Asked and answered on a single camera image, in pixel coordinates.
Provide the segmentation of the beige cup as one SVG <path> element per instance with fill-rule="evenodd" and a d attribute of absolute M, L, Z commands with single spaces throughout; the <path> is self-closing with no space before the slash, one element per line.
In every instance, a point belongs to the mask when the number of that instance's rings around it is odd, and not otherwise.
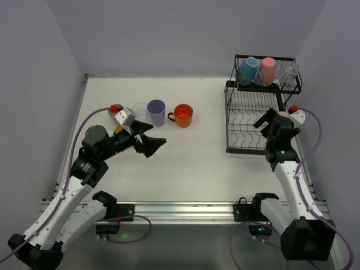
<path fill-rule="evenodd" d="M 116 120 L 115 115 L 116 115 L 120 110 L 122 110 L 122 109 L 123 109 L 123 106 L 122 106 L 121 104 L 116 103 L 116 104 L 111 105 L 111 106 L 110 106 L 110 109 L 107 111 L 110 119 L 111 119 L 116 125 L 118 125 L 119 122 Z"/>

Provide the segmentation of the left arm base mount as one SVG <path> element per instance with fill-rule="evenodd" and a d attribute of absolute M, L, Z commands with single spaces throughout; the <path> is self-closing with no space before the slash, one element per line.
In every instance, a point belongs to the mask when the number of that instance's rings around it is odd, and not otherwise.
<path fill-rule="evenodd" d="M 120 222 L 132 222 L 134 218 L 132 215 L 135 214 L 135 205 L 134 204 L 117 204 L 115 210 L 115 217 L 124 219 L 120 220 Z"/>

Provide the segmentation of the pink ceramic mug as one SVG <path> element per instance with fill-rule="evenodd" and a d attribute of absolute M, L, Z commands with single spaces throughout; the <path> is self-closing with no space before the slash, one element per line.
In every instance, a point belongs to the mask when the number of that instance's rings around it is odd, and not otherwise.
<path fill-rule="evenodd" d="M 286 112 L 286 111 L 278 111 L 277 113 L 278 113 L 278 115 L 283 116 L 283 117 L 288 117 L 289 116 L 289 113 Z"/>

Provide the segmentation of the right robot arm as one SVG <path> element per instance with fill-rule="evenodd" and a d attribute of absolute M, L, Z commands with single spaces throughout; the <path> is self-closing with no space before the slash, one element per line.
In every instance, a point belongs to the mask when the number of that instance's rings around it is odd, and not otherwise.
<path fill-rule="evenodd" d="M 300 159 L 291 140 L 305 121 L 301 110 L 286 113 L 269 109 L 254 123 L 266 139 L 265 158 L 279 180 L 287 199 L 284 207 L 273 193 L 256 193 L 253 210 L 266 217 L 280 234 L 280 247 L 287 260 L 326 261 L 335 231 L 314 202 L 300 171 Z"/>

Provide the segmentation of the yellow mug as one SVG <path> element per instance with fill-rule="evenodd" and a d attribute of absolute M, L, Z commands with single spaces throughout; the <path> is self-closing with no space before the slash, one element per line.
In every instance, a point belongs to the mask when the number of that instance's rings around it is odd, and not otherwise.
<path fill-rule="evenodd" d="M 122 130 L 123 130 L 123 127 L 121 125 L 117 126 L 113 131 L 113 135 L 120 133 Z"/>

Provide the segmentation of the lavender cup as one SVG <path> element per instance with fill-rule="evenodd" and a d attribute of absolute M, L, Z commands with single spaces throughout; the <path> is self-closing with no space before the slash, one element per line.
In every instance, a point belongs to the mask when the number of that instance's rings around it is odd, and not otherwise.
<path fill-rule="evenodd" d="M 162 100 L 151 100 L 147 111 L 154 126 L 161 127 L 165 122 L 165 103 Z"/>

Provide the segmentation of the orange mug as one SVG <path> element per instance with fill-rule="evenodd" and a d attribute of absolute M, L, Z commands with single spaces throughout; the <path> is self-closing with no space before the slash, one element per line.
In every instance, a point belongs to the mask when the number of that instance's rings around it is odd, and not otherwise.
<path fill-rule="evenodd" d="M 187 128 L 192 123 L 193 108 L 188 104 L 179 104 L 173 112 L 169 112 L 167 117 L 170 121 L 176 123 L 178 127 Z"/>

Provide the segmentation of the clear glass cup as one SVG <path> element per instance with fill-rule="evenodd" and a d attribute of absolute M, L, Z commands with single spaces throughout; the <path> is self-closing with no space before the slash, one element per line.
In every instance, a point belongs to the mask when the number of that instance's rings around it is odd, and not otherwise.
<path fill-rule="evenodd" d="M 132 106 L 132 111 L 135 113 L 136 120 L 140 122 L 147 122 L 147 104 L 144 102 L 137 102 Z"/>

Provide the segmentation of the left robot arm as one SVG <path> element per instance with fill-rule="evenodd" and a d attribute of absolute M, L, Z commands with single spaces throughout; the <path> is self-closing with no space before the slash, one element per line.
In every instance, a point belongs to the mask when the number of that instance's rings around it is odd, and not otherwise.
<path fill-rule="evenodd" d="M 17 259 L 31 269 L 56 269 L 64 251 L 87 228 L 102 218 L 114 219 L 116 198 L 103 191 L 94 194 L 83 210 L 73 212 L 108 170 L 107 159 L 131 147 L 149 158 L 166 143 L 144 134 L 151 124 L 135 121 L 133 126 L 113 136 L 101 125 L 87 129 L 70 176 L 56 197 L 30 228 L 10 237 L 8 245 Z"/>

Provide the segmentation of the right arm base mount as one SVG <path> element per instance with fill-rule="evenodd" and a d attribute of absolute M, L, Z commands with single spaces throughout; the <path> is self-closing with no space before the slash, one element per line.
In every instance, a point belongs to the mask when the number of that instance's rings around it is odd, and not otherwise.
<path fill-rule="evenodd" d="M 233 204 L 233 217 L 235 222 L 266 221 L 265 217 L 253 210 L 252 204 L 245 197 L 240 197 L 238 203 Z"/>

